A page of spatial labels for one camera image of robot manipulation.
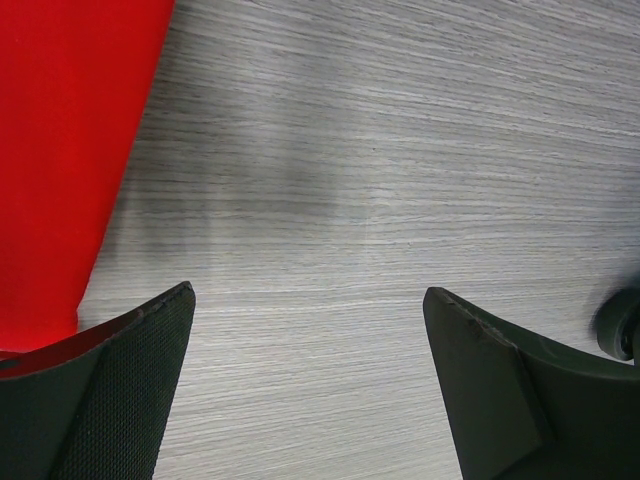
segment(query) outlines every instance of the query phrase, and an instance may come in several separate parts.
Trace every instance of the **chair wheel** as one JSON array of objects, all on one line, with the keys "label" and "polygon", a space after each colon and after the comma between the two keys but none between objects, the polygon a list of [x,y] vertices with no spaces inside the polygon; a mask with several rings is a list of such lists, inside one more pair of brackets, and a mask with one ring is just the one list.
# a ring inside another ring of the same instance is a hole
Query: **chair wheel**
[{"label": "chair wheel", "polygon": [[633,335],[640,323],[640,289],[627,287],[605,301],[594,316],[598,345],[618,360],[633,359]]}]

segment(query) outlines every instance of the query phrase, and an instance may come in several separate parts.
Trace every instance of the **caster wheel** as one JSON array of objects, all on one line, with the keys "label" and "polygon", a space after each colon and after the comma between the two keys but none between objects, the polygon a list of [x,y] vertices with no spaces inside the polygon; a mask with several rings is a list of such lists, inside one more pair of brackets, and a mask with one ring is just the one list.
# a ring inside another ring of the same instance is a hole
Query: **caster wheel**
[{"label": "caster wheel", "polygon": [[633,335],[640,323],[640,288],[617,291],[600,306],[593,323],[602,351],[618,360],[633,359]]}]

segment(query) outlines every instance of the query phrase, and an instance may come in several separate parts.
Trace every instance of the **red fabric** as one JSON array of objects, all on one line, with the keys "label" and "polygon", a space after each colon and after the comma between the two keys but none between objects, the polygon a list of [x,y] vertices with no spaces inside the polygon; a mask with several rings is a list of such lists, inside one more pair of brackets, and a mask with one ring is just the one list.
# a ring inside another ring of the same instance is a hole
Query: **red fabric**
[{"label": "red fabric", "polygon": [[76,332],[172,7],[0,2],[0,349]]}]

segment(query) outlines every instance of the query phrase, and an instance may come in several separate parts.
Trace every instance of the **red object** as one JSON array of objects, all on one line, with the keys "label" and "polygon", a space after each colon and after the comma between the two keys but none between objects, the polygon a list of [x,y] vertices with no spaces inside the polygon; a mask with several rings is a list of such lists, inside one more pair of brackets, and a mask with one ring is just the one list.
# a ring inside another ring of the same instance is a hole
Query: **red object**
[{"label": "red object", "polygon": [[0,2],[0,349],[76,332],[172,8]]}]

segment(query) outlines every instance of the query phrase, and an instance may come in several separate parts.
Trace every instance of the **black plastic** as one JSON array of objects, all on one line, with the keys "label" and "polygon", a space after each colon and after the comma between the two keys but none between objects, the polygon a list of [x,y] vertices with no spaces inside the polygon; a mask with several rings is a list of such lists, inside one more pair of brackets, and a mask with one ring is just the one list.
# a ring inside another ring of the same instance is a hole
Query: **black plastic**
[{"label": "black plastic", "polygon": [[640,370],[441,288],[428,290],[424,315],[466,480],[640,478]]},{"label": "black plastic", "polygon": [[114,320],[0,361],[0,479],[150,479],[194,306],[185,282]]},{"label": "black plastic", "polygon": [[633,335],[640,323],[640,288],[618,290],[598,309],[593,323],[602,351],[618,360],[633,359]]}]

